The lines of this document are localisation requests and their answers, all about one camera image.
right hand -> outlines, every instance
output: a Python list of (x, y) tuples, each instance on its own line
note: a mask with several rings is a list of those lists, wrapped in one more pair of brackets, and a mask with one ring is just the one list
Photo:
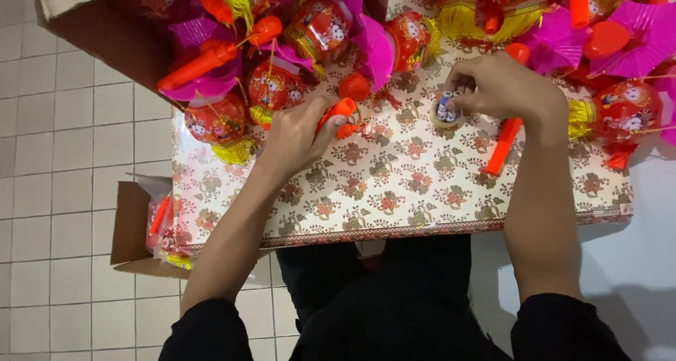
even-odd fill
[(561, 89), (504, 51), (453, 64), (446, 90), (463, 92), (451, 99), (450, 108), (501, 119), (519, 117), (526, 127), (568, 122), (568, 101)]

white tile floor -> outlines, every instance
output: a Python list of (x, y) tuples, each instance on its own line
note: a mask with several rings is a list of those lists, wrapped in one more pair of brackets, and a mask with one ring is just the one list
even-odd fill
[[(171, 175), (169, 116), (37, 27), (32, 0), (0, 0), (0, 361), (157, 359), (184, 282), (114, 271), (108, 254), (117, 181)], [(253, 357), (288, 360), (298, 332), (275, 255), (252, 273), (237, 309)]]

decorative border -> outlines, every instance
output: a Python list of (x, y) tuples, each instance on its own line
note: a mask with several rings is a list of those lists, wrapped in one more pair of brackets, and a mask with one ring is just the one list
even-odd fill
[[(584, 211), (575, 214), (578, 225), (607, 224), (626, 222), (633, 214), (619, 214), (619, 208), (607, 210)], [(503, 229), (505, 220), (487, 219), (483, 221), (450, 222), (437, 224), (434, 228), (421, 228), (416, 226), (403, 226), (398, 228), (378, 228), (351, 230), (348, 232), (317, 233), (314, 235), (297, 235), (283, 237), (263, 238), (260, 249), (274, 249), (277, 247), (303, 246), (307, 244), (327, 244), (339, 242), (371, 241), (388, 238), (407, 238), (432, 235), (458, 235), (477, 232), (497, 232)], [(179, 246), (180, 249), (195, 251), (201, 249), (203, 244), (188, 244)]]

left hand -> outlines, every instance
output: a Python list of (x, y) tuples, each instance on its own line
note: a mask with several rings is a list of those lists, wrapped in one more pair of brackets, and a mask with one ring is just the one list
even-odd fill
[(311, 103), (276, 111), (265, 149), (256, 165), (265, 164), (286, 182), (324, 155), (328, 142), (339, 127), (347, 123), (345, 115), (334, 115), (317, 136), (317, 123), (330, 107), (340, 102), (333, 96), (317, 97)]

hand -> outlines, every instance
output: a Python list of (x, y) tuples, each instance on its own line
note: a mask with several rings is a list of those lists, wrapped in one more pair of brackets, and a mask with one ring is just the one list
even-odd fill
[(338, 97), (317, 97), (311, 103), (276, 111), (265, 149), (256, 162), (269, 167), (286, 182), (311, 166), (324, 155), (336, 130), (344, 125), (345, 115), (334, 115), (322, 126), (317, 136), (317, 123), (330, 107), (340, 102)]
[(451, 99), (451, 108), (497, 118), (519, 117), (527, 128), (568, 122), (563, 92), (504, 51), (455, 63), (446, 79), (446, 90), (463, 92)]

